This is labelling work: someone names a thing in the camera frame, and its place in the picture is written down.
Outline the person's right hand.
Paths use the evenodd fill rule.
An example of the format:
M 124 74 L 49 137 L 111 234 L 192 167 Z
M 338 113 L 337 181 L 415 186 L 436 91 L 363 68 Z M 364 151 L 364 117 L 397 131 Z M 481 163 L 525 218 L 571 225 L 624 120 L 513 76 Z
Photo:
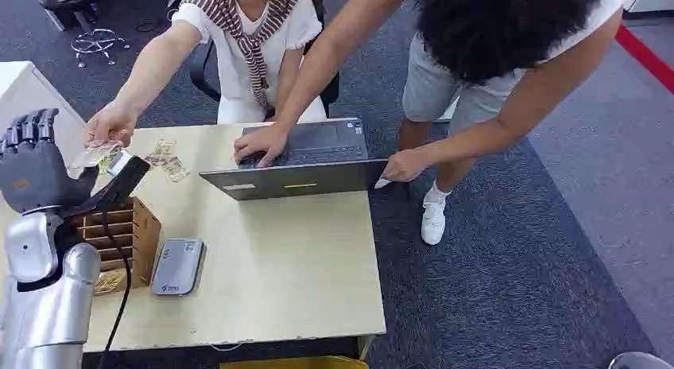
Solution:
M 119 142 L 129 146 L 137 125 L 139 112 L 114 100 L 98 111 L 87 123 L 85 145 Z
M 237 162 L 252 154 L 263 153 L 257 167 L 268 166 L 285 149 L 292 124 L 275 122 L 270 126 L 258 127 L 250 134 L 244 134 L 234 142 L 234 159 Z

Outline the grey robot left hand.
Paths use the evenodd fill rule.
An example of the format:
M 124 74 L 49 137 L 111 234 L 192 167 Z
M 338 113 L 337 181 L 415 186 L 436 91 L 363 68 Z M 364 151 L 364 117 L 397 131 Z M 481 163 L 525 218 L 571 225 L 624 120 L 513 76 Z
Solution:
M 38 208 L 74 208 L 91 197 L 99 168 L 87 167 L 77 178 L 55 143 L 56 108 L 14 117 L 1 136 L 1 191 L 16 212 Z

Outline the person's left hand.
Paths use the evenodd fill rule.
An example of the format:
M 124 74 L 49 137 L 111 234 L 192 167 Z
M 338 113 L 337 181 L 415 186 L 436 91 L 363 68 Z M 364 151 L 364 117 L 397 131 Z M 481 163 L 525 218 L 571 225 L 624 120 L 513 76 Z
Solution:
M 401 150 L 388 158 L 381 178 L 395 182 L 410 182 L 432 163 L 422 148 Z

